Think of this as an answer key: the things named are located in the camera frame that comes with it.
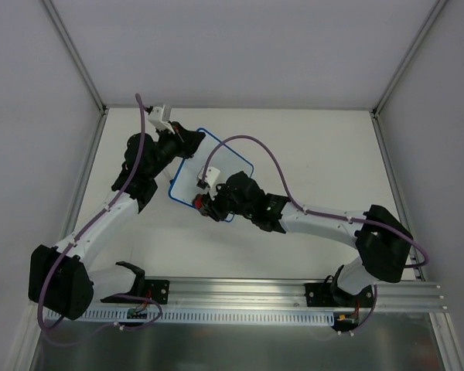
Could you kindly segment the blue framed whiteboard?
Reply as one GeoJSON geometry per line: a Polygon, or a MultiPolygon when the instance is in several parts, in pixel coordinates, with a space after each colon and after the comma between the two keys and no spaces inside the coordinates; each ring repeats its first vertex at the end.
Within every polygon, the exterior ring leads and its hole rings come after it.
{"type": "Polygon", "coordinates": [[[216,196],[216,186],[225,183],[232,175],[244,172],[251,177],[254,173],[254,165],[248,159],[230,146],[223,145],[213,154],[206,168],[204,187],[198,186],[206,161],[221,140],[205,128],[198,128],[197,131],[204,134],[204,139],[192,158],[181,161],[168,191],[171,200],[193,209],[196,206],[204,207],[203,200],[195,203],[199,195],[216,196]]]}

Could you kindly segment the red whiteboard eraser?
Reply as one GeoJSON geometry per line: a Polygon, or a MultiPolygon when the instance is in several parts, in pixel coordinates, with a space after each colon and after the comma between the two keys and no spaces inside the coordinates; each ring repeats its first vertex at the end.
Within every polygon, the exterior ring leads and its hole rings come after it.
{"type": "Polygon", "coordinates": [[[193,206],[195,209],[202,209],[203,204],[202,204],[202,195],[197,195],[196,198],[193,200],[193,206]]]}

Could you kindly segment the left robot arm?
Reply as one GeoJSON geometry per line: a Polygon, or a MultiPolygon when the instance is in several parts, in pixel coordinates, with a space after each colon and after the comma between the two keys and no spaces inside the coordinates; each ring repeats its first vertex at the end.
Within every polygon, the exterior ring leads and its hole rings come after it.
{"type": "Polygon", "coordinates": [[[145,272],[119,261],[108,269],[92,270],[97,255],[114,233],[137,216],[157,190],[156,176],[175,158],[191,158],[206,137],[180,123],[159,131],[158,139],[137,133],[127,142],[121,172],[91,220],[53,247],[38,246],[29,269],[28,297],[69,320],[79,318],[92,301],[129,301],[143,298],[145,272]]]}

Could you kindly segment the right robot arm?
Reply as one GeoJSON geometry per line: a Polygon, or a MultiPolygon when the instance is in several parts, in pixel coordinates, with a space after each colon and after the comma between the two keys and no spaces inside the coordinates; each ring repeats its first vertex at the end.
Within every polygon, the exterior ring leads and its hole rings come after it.
{"type": "Polygon", "coordinates": [[[400,282],[411,249],[411,234],[383,206],[372,205],[363,213],[308,211],[287,196],[266,193],[244,172],[196,195],[193,206],[216,222],[241,216],[265,232],[308,234],[355,249],[358,256],[341,265],[325,289],[339,306],[351,306],[379,282],[400,282]]]}

